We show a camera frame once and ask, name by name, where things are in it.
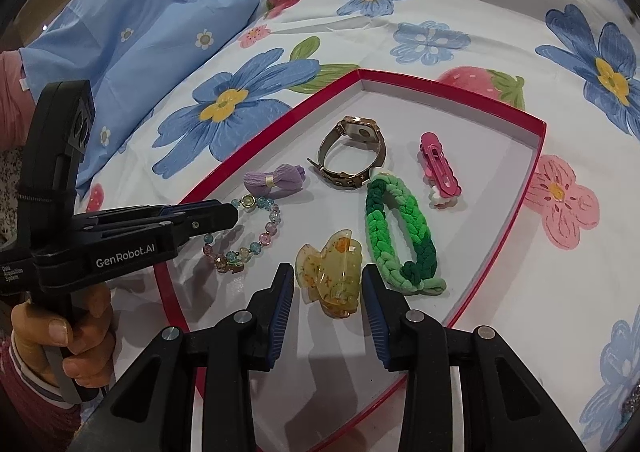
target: purple bow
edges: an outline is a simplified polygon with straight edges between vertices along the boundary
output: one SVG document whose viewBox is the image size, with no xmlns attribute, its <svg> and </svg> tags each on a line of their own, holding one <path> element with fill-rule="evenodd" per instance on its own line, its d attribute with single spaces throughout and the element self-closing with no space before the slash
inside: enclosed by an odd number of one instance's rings
<svg viewBox="0 0 640 452">
<path fill-rule="evenodd" d="M 284 190 L 300 190 L 305 179 L 305 169 L 288 163 L 279 165 L 273 172 L 247 172 L 244 186 L 256 197 L 266 196 L 272 187 Z"/>
</svg>

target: pink sleeve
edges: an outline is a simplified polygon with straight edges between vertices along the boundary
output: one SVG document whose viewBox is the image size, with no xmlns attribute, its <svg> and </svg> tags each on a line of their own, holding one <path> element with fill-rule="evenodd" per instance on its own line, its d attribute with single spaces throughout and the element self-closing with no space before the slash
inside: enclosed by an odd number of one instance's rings
<svg viewBox="0 0 640 452">
<path fill-rule="evenodd" d="M 64 452 L 80 427 L 80 406 L 52 403 L 16 367 L 11 340 L 0 342 L 0 384 L 42 452 Z"/>
<path fill-rule="evenodd" d="M 19 52 L 0 54 L 0 151 L 25 145 L 35 104 L 24 78 Z"/>
</svg>

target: pink hair clip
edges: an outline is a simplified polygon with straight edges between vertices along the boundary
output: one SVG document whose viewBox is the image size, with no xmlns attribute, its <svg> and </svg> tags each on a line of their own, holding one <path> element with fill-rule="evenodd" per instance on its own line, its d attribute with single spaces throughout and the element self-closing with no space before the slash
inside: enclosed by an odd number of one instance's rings
<svg viewBox="0 0 640 452">
<path fill-rule="evenodd" d="M 247 172 L 244 186 L 255 197 L 264 197 L 273 187 L 287 191 L 300 190 L 304 180 L 305 170 L 302 167 L 283 163 L 273 172 Z"/>
<path fill-rule="evenodd" d="M 420 151 L 427 162 L 424 174 L 433 184 L 429 193 L 431 204 L 438 208 L 455 205 L 462 189 L 444 157 L 442 145 L 435 133 L 425 133 L 420 137 Z"/>
</svg>

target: green hair tie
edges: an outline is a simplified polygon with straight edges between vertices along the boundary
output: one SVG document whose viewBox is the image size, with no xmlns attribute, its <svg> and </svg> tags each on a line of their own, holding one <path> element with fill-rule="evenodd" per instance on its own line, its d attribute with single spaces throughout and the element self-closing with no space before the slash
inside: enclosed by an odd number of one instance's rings
<svg viewBox="0 0 640 452">
<path fill-rule="evenodd" d="M 414 246 L 415 263 L 407 261 L 401 265 L 396 256 L 386 223 L 383 199 L 385 192 L 391 194 L 398 203 L 398 210 Z M 438 259 L 427 221 L 418 208 L 418 201 L 402 180 L 391 174 L 382 174 L 379 169 L 371 172 L 366 209 L 371 251 L 380 275 L 386 282 L 404 293 L 439 295 L 445 291 L 447 283 L 433 277 L 438 268 Z"/>
</svg>

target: beaded bracelet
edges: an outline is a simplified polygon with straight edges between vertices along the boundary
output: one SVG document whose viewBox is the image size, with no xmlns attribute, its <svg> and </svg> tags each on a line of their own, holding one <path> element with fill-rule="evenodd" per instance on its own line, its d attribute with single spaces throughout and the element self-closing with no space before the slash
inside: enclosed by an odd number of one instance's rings
<svg viewBox="0 0 640 452">
<path fill-rule="evenodd" d="M 406 224 L 417 256 L 415 263 L 407 261 L 401 265 L 396 256 L 385 218 L 385 192 L 391 194 L 398 203 L 398 210 Z M 431 232 L 418 208 L 418 201 L 402 180 L 379 167 L 371 169 L 366 212 L 367 232 L 373 257 L 380 275 L 386 282 L 404 293 L 441 294 L 447 288 L 447 283 L 443 279 L 433 278 L 438 268 L 438 260 L 431 241 Z"/>
<path fill-rule="evenodd" d="M 220 273 L 232 272 L 238 273 L 244 270 L 244 264 L 249 262 L 252 255 L 258 255 L 264 247 L 271 244 L 271 237 L 278 231 L 280 219 L 280 207 L 275 204 L 274 200 L 268 197 L 256 198 L 252 194 L 245 194 L 242 199 L 233 199 L 231 204 L 239 209 L 244 207 L 246 212 L 252 212 L 256 207 L 269 211 L 270 221 L 264 226 L 265 232 L 258 236 L 258 240 L 249 245 L 249 248 L 241 247 L 237 252 L 228 251 L 226 254 L 213 255 L 211 244 L 213 242 L 213 234 L 204 236 L 204 246 L 202 253 L 205 254 L 216 266 L 216 270 Z"/>
</svg>

